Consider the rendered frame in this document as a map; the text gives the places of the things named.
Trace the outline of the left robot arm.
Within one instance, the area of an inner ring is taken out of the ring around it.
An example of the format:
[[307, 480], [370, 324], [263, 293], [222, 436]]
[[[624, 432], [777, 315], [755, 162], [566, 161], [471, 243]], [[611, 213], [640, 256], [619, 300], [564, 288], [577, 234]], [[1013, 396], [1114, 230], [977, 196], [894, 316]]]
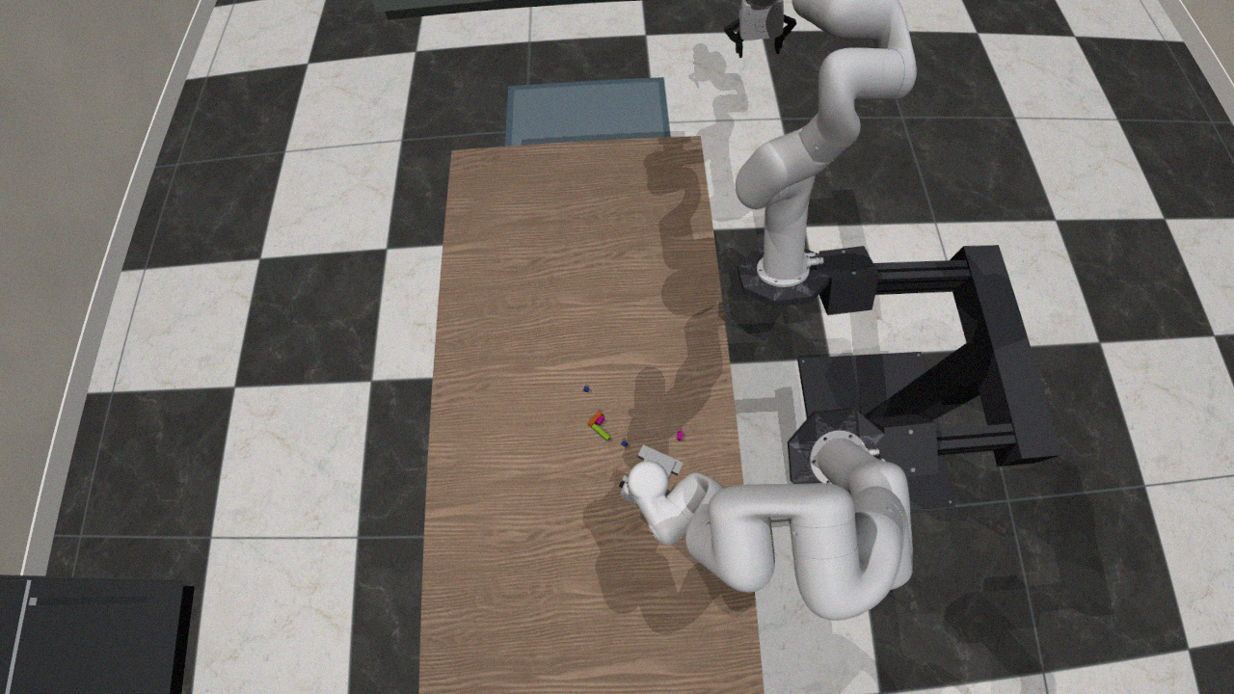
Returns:
[[868, 451], [856, 435], [837, 430], [811, 451], [818, 484], [724, 489], [694, 470], [666, 494], [668, 477], [677, 475], [682, 462], [642, 445], [644, 462], [623, 482], [654, 538], [673, 546], [684, 536], [696, 561], [740, 592], [760, 590], [771, 579], [770, 517], [789, 517], [798, 594], [818, 617], [840, 621], [875, 608], [913, 571], [906, 473], [875, 454], [880, 451]]

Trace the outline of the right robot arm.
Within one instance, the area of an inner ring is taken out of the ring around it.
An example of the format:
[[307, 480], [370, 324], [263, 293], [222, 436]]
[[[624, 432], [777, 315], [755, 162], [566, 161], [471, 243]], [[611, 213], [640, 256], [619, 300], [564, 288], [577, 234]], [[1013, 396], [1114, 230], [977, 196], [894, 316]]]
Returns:
[[[798, 16], [839, 40], [872, 40], [875, 48], [834, 51], [821, 62], [818, 114], [805, 127], [759, 146], [735, 177], [738, 200], [765, 209], [760, 280], [798, 285], [823, 256], [805, 254], [814, 177], [856, 141], [854, 100], [898, 100], [917, 77], [913, 44], [900, 0], [791, 0]], [[803, 182], [802, 182], [803, 180]], [[801, 183], [798, 183], [801, 182]], [[812, 256], [814, 258], [812, 258]]]

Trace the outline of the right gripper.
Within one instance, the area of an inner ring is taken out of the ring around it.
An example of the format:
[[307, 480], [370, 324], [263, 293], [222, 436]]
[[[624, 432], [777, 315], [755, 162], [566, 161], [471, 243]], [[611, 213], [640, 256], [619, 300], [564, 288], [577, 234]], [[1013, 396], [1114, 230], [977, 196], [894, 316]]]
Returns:
[[[779, 12], [777, 12], [779, 10]], [[784, 27], [784, 23], [789, 23]], [[744, 40], [771, 40], [775, 37], [774, 47], [776, 53], [784, 48], [785, 36], [791, 33], [796, 26], [796, 19], [784, 14], [784, 0], [768, 6], [756, 6], [748, 0], [740, 1], [739, 16], [735, 22], [726, 26], [726, 35], [735, 42], [735, 53], [743, 57]], [[735, 35], [735, 28], [739, 27]], [[784, 36], [781, 36], [784, 35]]]

